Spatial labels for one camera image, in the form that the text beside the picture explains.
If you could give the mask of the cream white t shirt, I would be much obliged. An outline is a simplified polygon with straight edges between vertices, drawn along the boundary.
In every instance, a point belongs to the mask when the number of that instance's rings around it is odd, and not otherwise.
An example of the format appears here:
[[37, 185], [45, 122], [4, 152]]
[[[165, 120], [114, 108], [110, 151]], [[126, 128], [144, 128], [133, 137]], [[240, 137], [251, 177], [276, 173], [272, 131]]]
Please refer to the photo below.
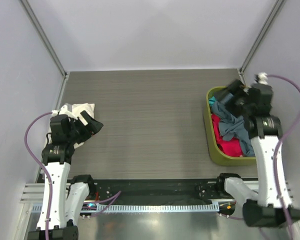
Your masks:
[[[83, 119], [81, 116], [82, 111], [86, 111], [92, 118], [95, 119], [95, 114], [94, 114], [94, 109], [95, 109], [95, 104], [93, 103], [80, 103], [80, 104], [72, 104], [73, 105], [73, 113], [78, 116], [78, 119], [86, 126], [87, 122]], [[52, 138], [51, 138], [51, 128], [49, 127], [50, 130], [50, 143], [52, 143]], [[64, 143], [64, 144], [53, 144], [53, 145], [72, 145], [75, 149], [82, 146], [85, 142], [82, 142], [81, 144], [73, 144], [73, 143]]]

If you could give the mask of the olive green plastic bin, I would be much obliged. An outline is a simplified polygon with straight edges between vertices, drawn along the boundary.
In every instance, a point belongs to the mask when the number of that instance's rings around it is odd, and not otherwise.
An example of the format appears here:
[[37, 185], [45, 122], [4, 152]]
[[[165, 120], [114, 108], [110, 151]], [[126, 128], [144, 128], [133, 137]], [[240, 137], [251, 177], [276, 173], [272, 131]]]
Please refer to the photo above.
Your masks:
[[214, 93], [224, 89], [225, 86], [216, 86], [207, 91], [203, 101], [202, 116], [204, 120], [204, 127], [207, 138], [207, 146], [209, 156], [215, 164], [219, 166], [230, 166], [230, 167], [240, 167], [240, 166], [254, 166], [256, 165], [255, 157], [233, 157], [224, 154], [217, 146], [216, 137], [214, 133], [211, 109], [209, 105], [209, 99], [214, 95]]

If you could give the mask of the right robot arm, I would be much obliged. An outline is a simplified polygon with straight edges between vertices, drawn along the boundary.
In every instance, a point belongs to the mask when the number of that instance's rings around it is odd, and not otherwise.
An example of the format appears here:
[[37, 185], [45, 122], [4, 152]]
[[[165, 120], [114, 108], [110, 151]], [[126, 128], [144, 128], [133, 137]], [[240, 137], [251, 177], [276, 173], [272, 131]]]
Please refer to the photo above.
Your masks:
[[236, 79], [214, 95], [232, 115], [243, 117], [255, 154], [257, 192], [234, 173], [220, 174], [215, 185], [219, 197], [231, 195], [242, 205], [243, 220], [248, 227], [281, 228], [300, 221], [300, 209], [293, 207], [283, 170], [281, 121], [271, 115], [273, 94], [273, 88], [265, 80], [247, 87]]

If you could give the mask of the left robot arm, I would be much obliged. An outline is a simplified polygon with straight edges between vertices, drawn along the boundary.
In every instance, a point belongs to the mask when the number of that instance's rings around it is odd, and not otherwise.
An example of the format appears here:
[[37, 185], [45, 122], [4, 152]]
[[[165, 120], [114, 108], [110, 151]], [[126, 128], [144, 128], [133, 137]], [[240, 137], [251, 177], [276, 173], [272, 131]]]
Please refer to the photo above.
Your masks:
[[27, 239], [77, 240], [77, 222], [84, 200], [91, 200], [97, 190], [89, 174], [68, 179], [72, 156], [76, 147], [97, 134], [103, 124], [86, 110], [60, 110], [50, 116], [46, 145], [41, 159], [35, 158], [44, 172], [42, 209], [36, 229], [28, 233]]

